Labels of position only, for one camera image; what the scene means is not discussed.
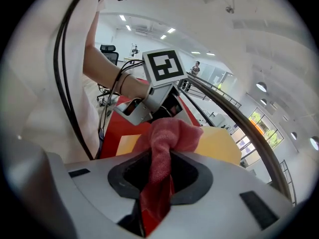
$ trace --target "window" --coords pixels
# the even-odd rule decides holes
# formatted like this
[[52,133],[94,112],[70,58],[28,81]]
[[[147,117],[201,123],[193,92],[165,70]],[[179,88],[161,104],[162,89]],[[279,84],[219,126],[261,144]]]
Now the window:
[[[284,139],[276,126],[258,108],[253,111],[248,119],[272,149]],[[233,133],[232,137],[241,151],[241,161],[245,166],[249,166],[260,159],[255,146],[240,128]]]

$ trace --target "yellow board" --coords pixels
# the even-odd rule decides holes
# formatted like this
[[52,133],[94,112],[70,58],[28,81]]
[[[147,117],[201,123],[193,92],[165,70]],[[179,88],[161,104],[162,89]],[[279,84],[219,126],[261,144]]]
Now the yellow board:
[[[239,165],[241,151],[226,129],[212,126],[202,126],[201,129],[204,133],[195,153]],[[139,137],[140,134],[123,135],[116,155],[131,153]]]

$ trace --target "human arm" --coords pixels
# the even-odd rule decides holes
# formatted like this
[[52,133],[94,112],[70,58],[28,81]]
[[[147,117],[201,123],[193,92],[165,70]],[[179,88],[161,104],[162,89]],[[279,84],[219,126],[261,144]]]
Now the human arm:
[[[119,67],[111,63],[97,48],[95,48],[95,33],[99,20],[99,13],[95,14],[94,20],[90,27],[85,43],[84,62],[83,62],[83,73],[97,82],[98,84],[111,88],[116,76],[120,70]],[[149,89],[148,84],[145,84],[134,76],[128,73],[123,73],[117,84],[115,91],[119,91],[121,88],[121,94],[132,99],[132,98],[145,98]]]

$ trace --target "black chair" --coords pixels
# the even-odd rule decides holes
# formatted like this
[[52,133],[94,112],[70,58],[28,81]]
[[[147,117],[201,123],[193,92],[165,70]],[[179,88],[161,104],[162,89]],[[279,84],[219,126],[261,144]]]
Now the black chair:
[[[118,64],[119,54],[115,52],[116,48],[114,45],[101,45],[100,51],[104,54],[104,56],[110,60],[114,65]],[[102,92],[102,94],[98,95],[96,97],[96,100],[99,101],[100,97],[104,97],[106,95],[110,94],[110,89],[98,84],[99,90]],[[105,105],[104,98],[100,101],[100,106]]]

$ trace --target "white shirt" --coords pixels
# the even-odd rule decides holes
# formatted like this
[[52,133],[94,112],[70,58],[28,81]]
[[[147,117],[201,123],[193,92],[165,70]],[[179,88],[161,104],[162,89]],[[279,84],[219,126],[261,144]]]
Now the white shirt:
[[[71,2],[37,0],[16,28],[1,65],[2,123],[11,133],[59,154],[66,163],[88,160],[68,120],[53,73],[57,31]],[[82,71],[85,41],[97,7],[98,0],[80,0],[71,16],[65,46],[74,110],[93,156],[99,147],[99,118],[84,92]],[[61,57],[59,68],[64,85]]]

